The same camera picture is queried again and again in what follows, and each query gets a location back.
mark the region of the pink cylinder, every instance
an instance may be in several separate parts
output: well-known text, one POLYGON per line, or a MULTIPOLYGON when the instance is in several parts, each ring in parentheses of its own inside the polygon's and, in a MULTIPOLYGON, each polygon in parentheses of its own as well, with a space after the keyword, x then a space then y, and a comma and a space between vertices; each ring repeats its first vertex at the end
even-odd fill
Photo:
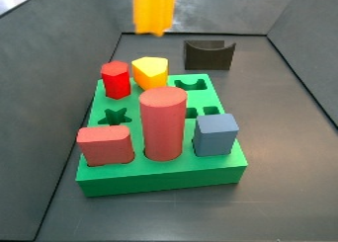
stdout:
POLYGON ((168 161, 182 153, 186 92, 175 87, 159 87, 140 95, 146 156, 168 161))

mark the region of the yellow block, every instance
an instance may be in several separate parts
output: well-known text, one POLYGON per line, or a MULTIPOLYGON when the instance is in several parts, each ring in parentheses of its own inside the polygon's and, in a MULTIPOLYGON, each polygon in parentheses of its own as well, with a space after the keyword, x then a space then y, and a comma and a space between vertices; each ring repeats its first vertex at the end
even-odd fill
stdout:
POLYGON ((171 27, 174 0, 134 0, 134 24, 136 34, 164 34, 171 27))
POLYGON ((134 79, 148 90, 164 87, 168 80, 168 60, 162 57, 142 57, 132 61, 134 79))

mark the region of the blue cube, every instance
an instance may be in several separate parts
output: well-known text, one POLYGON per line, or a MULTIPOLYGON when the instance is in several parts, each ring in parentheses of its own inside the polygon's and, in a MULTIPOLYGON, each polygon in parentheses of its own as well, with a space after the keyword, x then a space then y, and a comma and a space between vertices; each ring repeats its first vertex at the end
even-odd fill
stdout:
POLYGON ((238 130, 239 127, 231 114, 198 116, 192 138, 195 155, 230 154, 238 130))

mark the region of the pink block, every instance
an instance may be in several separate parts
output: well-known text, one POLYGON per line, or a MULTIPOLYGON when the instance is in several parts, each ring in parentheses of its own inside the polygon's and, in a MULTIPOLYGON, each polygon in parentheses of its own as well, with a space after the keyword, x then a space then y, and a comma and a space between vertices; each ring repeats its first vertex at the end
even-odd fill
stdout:
POLYGON ((107 97, 122 99, 131 95, 130 72, 126 62, 112 61, 103 64, 100 74, 107 97))
POLYGON ((130 128, 123 125, 83 127, 76 142, 91 167, 134 160, 130 128))
POLYGON ((182 153, 186 92, 180 88, 160 87, 140 95, 140 109, 146 155, 168 161, 182 153))

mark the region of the green shape sorter board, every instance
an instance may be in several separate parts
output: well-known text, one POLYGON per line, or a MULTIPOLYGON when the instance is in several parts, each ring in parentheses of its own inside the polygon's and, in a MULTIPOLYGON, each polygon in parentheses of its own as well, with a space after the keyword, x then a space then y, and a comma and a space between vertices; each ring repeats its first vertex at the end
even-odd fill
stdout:
POLYGON ((88 126, 102 126, 108 122, 123 121, 120 124, 131 129, 135 160, 128 164, 88 167, 82 154, 76 182, 84 195, 99 197, 238 183, 249 165, 238 140, 235 140, 229 155, 196 157, 194 153, 191 139, 196 116, 225 113, 207 74, 171 75, 168 77, 168 86, 176 86, 187 92, 187 113, 183 151, 178 158, 167 162, 154 161, 144 155, 139 105, 139 96, 144 91, 134 79, 131 79, 131 85, 131 96, 114 100, 106 97, 103 81, 98 81, 88 126), (116 113, 112 119, 107 119, 107 110, 126 111, 126 118, 123 114, 116 113))

